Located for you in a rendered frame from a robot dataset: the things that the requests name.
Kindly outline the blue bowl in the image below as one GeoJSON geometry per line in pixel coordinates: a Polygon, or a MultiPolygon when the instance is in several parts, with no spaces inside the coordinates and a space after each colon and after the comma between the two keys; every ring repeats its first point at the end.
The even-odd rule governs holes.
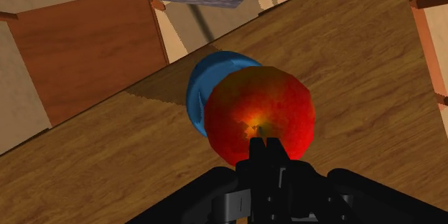
{"type": "Polygon", "coordinates": [[[186,108],[192,125],[204,136],[204,108],[213,88],[227,75],[246,67],[260,67],[261,63],[231,51],[214,52],[194,67],[186,92],[186,108]]]}

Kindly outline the red apple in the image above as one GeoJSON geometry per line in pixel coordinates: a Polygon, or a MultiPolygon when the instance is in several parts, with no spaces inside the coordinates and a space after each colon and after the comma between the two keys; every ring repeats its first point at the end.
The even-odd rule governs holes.
{"type": "Polygon", "coordinates": [[[204,108],[213,150],[229,165],[247,159],[253,137],[278,138],[300,159],[314,135],[316,111],[309,89],[276,67],[246,67],[221,80],[204,108]]]}

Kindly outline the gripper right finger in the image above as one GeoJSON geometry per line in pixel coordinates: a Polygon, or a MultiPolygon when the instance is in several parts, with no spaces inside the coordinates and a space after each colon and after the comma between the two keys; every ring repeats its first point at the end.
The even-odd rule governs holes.
{"type": "Polygon", "coordinates": [[[347,169],[323,176],[288,158],[281,142],[267,140],[278,178],[267,197],[274,224],[448,224],[448,211],[347,169]]]}

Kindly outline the light wooden chair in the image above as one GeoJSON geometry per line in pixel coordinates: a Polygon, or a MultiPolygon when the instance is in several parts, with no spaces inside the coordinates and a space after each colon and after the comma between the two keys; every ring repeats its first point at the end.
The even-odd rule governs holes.
{"type": "Polygon", "coordinates": [[[424,10],[445,4],[448,4],[448,0],[409,0],[440,111],[448,108],[448,93],[424,10]]]}

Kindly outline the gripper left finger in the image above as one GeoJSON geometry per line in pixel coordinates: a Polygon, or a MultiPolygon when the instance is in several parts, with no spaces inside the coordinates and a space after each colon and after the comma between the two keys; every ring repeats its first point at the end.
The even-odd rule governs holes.
{"type": "Polygon", "coordinates": [[[236,224],[251,215],[249,168],[265,153],[263,139],[252,138],[249,158],[236,170],[214,167],[126,224],[236,224]]]}

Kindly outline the brown wooden chair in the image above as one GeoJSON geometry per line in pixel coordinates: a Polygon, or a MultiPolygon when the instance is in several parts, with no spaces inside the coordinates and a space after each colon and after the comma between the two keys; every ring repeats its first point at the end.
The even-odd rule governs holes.
{"type": "Polygon", "coordinates": [[[157,9],[160,0],[76,0],[0,11],[0,21],[56,126],[168,65],[157,9]]]}

